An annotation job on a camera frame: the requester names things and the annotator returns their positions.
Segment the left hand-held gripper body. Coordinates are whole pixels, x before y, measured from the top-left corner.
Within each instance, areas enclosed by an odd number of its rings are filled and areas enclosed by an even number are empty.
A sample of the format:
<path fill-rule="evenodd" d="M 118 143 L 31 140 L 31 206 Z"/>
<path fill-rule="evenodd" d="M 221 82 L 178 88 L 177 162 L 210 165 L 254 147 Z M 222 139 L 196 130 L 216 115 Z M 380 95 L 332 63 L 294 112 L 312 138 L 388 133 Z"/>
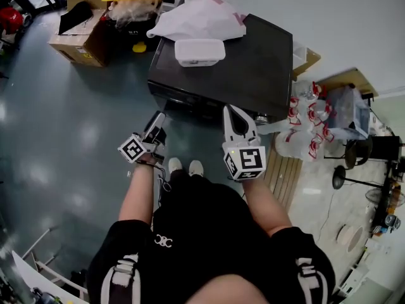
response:
<path fill-rule="evenodd" d="M 157 163 L 163 163 L 165 157 L 166 132 L 163 128 L 153 128 L 141 135 L 132 134 L 119 148 L 118 151 L 129 162 L 134 163 L 144 154 L 150 154 Z"/>

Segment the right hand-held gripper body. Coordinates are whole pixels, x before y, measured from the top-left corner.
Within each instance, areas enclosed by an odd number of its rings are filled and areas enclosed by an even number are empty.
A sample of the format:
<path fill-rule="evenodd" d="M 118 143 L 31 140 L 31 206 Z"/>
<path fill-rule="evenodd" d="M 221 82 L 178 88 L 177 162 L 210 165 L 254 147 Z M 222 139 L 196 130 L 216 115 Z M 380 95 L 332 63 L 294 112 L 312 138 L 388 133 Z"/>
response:
<path fill-rule="evenodd" d="M 223 161 L 234 181 L 257 179 L 266 171 L 266 150 L 259 136 L 222 144 Z"/>

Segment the person's right forearm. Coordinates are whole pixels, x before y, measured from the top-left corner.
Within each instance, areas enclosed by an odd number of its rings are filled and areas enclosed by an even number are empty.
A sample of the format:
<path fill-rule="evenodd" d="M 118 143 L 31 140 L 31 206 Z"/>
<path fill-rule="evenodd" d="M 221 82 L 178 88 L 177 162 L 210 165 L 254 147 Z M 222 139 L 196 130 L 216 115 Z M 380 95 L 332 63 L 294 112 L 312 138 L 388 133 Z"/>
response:
<path fill-rule="evenodd" d="M 242 186 L 253 219 L 267 235 L 272 236 L 282 229 L 292 227 L 285 208 L 274 197 L 264 180 L 245 180 Z"/>

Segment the person's left forearm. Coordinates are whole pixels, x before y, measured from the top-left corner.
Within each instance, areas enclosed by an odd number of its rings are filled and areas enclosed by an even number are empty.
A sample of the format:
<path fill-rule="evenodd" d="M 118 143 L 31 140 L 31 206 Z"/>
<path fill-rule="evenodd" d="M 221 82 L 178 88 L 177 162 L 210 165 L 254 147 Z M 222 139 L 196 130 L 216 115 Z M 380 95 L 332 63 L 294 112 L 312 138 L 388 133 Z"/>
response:
<path fill-rule="evenodd" d="M 154 166 L 137 164 L 120 208 L 118 220 L 140 220 L 151 225 L 154 208 Z"/>

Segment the wooden slatted pallet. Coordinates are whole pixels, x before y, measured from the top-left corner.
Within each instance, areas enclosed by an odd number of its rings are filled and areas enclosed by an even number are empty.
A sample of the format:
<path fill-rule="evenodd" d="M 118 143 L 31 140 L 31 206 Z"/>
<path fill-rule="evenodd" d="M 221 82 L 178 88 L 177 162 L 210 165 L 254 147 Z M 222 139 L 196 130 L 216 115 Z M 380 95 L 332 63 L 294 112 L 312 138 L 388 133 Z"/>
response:
<path fill-rule="evenodd" d="M 302 169 L 302 160 L 280 156 L 275 149 L 277 133 L 268 148 L 267 167 L 263 180 L 274 197 L 288 212 Z"/>

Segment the white shoe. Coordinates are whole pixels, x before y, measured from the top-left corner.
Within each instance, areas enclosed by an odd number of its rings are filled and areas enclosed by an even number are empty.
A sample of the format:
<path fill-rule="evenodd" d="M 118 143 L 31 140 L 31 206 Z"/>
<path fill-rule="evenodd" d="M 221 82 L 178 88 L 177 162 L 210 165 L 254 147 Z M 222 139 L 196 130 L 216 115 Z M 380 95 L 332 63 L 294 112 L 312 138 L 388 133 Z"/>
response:
<path fill-rule="evenodd" d="M 177 157 L 170 158 L 168 161 L 168 171 L 169 174 L 174 173 L 174 171 L 182 170 L 183 166 L 181 161 Z"/>
<path fill-rule="evenodd" d="M 204 168 L 202 163 L 199 160 L 192 160 L 190 165 L 189 165 L 189 175 L 198 175 L 198 176 L 203 176 L 204 175 Z"/>

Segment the pile of red-white plastic bags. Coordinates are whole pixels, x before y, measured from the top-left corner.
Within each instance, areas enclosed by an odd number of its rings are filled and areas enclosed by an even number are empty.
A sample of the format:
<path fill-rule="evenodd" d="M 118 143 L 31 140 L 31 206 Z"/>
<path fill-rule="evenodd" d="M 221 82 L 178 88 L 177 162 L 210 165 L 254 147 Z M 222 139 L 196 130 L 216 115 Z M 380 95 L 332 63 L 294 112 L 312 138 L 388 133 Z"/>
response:
<path fill-rule="evenodd" d="M 277 153 L 304 162 L 323 159 L 326 144 L 335 138 L 327 120 L 336 114 L 324 87 L 315 82 L 296 82 L 288 117 L 275 139 Z"/>

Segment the white plastic container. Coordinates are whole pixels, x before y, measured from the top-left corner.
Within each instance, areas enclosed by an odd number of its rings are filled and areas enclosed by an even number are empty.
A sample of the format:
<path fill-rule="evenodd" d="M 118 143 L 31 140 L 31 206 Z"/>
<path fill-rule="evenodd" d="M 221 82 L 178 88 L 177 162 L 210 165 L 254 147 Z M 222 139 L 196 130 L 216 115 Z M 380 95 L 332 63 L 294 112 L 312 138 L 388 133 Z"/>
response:
<path fill-rule="evenodd" d="M 175 42 L 175 59 L 182 67 L 209 67 L 226 57 L 218 39 L 180 39 Z"/>

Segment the person's black clothed torso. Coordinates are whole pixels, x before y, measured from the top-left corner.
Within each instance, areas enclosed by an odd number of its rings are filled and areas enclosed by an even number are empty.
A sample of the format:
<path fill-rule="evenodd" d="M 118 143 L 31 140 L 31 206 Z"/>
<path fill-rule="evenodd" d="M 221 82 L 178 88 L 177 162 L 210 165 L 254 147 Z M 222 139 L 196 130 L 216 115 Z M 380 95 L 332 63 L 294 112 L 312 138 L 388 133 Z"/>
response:
<path fill-rule="evenodd" d="M 119 220 L 87 275 L 90 304 L 186 304 L 204 285 L 235 275 L 268 304 L 328 304 L 335 273 L 298 227 L 269 234 L 234 189 L 183 171 L 151 223 Z"/>

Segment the cardboard piece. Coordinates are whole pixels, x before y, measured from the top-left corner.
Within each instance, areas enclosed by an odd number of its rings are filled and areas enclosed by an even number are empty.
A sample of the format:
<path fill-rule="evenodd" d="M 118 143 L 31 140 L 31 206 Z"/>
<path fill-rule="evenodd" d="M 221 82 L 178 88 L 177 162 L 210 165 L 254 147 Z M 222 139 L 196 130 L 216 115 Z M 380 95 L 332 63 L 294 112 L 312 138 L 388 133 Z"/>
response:
<path fill-rule="evenodd" d="M 298 76 L 304 74 L 307 70 L 309 70 L 315 63 L 319 62 L 320 60 L 321 56 L 318 53 L 314 52 L 312 49 L 307 47 L 306 61 L 302 65 L 293 69 L 292 80 L 296 82 Z"/>

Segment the black round stand base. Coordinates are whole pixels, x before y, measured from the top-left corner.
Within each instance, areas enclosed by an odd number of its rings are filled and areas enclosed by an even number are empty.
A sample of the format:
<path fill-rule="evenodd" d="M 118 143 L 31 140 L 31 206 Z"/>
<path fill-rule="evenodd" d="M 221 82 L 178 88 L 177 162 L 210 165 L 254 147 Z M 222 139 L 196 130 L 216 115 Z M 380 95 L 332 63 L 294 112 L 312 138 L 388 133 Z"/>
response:
<path fill-rule="evenodd" d="M 364 182 L 360 180 L 350 179 L 346 177 L 346 169 L 342 165 L 335 168 L 332 177 L 332 186 L 335 190 L 339 190 L 345 183 L 345 181 L 352 182 L 354 184 L 362 184 L 364 186 L 370 186 L 378 189 L 382 189 L 383 186 L 379 184 L 374 184 L 370 182 Z"/>

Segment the labelled cardboard box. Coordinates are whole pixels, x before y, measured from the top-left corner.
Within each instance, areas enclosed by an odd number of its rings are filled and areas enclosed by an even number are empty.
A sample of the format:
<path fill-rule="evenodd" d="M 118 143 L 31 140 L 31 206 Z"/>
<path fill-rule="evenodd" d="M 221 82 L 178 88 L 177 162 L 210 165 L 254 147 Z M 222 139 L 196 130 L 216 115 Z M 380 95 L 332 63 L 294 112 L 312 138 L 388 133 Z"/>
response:
<path fill-rule="evenodd" d="M 104 67 L 111 56 L 112 34 L 103 9 L 62 34 L 53 34 L 48 44 L 72 63 Z"/>

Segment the black trash bin yellow lid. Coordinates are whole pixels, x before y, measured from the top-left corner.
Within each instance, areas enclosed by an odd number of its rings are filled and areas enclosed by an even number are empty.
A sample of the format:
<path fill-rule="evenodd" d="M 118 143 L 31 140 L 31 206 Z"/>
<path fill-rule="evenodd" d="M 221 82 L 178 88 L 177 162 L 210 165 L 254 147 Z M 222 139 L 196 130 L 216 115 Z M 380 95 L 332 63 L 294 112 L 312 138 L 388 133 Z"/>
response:
<path fill-rule="evenodd" d="M 105 15 L 113 27 L 135 53 L 155 51 L 160 38 L 149 37 L 147 32 L 156 26 L 163 0 L 101 0 L 108 4 Z"/>

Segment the white plastic bag pink print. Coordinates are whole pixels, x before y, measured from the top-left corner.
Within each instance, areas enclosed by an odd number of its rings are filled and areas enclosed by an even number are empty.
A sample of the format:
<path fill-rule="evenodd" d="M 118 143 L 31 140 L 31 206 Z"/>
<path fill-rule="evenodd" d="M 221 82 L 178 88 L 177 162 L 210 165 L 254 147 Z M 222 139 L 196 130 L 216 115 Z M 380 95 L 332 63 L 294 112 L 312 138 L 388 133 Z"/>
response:
<path fill-rule="evenodd" d="M 146 32 L 148 38 L 218 39 L 226 41 L 246 35 L 244 18 L 234 0 L 184 0 L 160 15 L 157 24 Z"/>

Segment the black stool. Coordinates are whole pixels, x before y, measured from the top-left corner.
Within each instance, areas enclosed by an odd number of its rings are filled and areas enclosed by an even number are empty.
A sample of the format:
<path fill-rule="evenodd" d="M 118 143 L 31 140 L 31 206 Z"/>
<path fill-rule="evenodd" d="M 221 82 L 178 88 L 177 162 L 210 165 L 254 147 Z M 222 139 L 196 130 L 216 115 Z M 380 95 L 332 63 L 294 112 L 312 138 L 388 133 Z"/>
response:
<path fill-rule="evenodd" d="M 370 158 L 373 140 L 368 136 L 365 140 L 348 140 L 345 146 L 344 159 L 348 170 L 365 164 Z"/>

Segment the wooden board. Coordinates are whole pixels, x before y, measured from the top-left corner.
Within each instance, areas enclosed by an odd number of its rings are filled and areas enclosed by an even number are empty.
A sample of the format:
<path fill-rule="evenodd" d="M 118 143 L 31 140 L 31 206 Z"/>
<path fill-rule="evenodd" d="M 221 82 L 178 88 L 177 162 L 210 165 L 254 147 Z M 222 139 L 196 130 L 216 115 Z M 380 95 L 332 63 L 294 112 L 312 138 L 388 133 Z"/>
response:
<path fill-rule="evenodd" d="M 327 92 L 352 84 L 361 94 L 372 93 L 374 97 L 378 96 L 375 88 L 357 68 L 350 68 L 325 79 L 321 79 L 316 83 L 321 87 L 325 87 Z"/>

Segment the black cloth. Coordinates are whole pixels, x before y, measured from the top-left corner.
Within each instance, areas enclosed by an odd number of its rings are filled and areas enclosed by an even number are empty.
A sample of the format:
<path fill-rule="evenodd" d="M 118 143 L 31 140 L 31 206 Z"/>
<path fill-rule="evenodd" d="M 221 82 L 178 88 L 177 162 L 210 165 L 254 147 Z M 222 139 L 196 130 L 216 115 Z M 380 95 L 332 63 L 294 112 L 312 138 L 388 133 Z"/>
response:
<path fill-rule="evenodd" d="M 61 15 L 58 34 L 61 35 L 93 16 L 92 6 L 87 1 L 77 3 L 70 11 Z"/>

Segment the black cabinet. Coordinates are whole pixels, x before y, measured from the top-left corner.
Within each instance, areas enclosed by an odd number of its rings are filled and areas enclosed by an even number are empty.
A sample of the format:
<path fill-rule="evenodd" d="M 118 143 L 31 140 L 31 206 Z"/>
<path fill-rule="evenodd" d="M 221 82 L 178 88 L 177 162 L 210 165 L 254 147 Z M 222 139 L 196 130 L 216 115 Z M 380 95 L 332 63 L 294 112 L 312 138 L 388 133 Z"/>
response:
<path fill-rule="evenodd" d="M 371 140 L 370 159 L 398 161 L 401 158 L 405 143 L 399 136 L 372 136 Z"/>

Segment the floor fan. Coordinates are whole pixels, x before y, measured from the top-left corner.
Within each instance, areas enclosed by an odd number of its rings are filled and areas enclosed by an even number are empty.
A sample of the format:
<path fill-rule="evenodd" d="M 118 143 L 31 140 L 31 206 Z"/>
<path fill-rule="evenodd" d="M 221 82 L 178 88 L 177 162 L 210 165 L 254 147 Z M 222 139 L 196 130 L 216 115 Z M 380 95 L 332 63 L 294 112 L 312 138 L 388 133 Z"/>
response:
<path fill-rule="evenodd" d="M 375 205 L 383 201 L 387 208 L 397 208 L 405 204 L 405 194 L 399 187 L 393 187 L 388 193 L 383 193 L 382 189 L 373 188 L 365 196 L 369 202 Z"/>

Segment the white table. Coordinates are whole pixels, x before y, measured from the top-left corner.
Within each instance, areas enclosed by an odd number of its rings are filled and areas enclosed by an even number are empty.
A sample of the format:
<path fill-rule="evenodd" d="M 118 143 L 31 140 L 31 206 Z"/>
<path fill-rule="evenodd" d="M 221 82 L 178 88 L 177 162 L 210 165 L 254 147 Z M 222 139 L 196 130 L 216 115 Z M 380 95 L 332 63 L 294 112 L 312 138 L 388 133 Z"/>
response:
<path fill-rule="evenodd" d="M 71 302 L 71 304 L 89 304 L 88 302 L 70 294 L 44 277 L 42 274 L 32 268 L 26 261 L 24 261 L 15 251 L 12 251 L 11 253 L 13 255 L 19 275 L 30 289 L 38 288 L 42 292 L 56 296 L 63 304 L 69 304 L 69 302 Z"/>

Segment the red round object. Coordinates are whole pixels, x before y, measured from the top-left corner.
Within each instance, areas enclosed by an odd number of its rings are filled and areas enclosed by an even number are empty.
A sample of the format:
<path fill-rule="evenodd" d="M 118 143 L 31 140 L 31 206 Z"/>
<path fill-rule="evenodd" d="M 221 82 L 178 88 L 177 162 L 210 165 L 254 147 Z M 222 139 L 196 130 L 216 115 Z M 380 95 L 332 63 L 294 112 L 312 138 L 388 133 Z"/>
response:
<path fill-rule="evenodd" d="M 6 31 L 7 35 L 15 34 L 23 26 L 23 16 L 12 7 L 0 9 L 0 35 Z"/>

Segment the white metal frame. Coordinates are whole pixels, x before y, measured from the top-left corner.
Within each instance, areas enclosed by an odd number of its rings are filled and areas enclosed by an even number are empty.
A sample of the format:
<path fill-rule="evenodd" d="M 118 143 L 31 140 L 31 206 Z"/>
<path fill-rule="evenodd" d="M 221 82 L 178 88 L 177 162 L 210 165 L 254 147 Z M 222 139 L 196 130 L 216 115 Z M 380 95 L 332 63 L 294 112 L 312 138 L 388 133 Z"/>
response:
<path fill-rule="evenodd" d="M 61 247 L 53 244 L 53 232 L 57 230 L 57 225 L 51 225 L 45 229 L 22 254 L 22 260 L 31 265 L 38 274 L 41 274 L 53 285 L 66 291 L 69 295 L 78 298 L 80 301 L 87 303 L 88 291 L 85 281 L 82 281 L 82 278 L 78 277 L 80 272 L 74 273 L 72 277 L 64 275 L 54 268 L 55 261 L 61 251 Z"/>

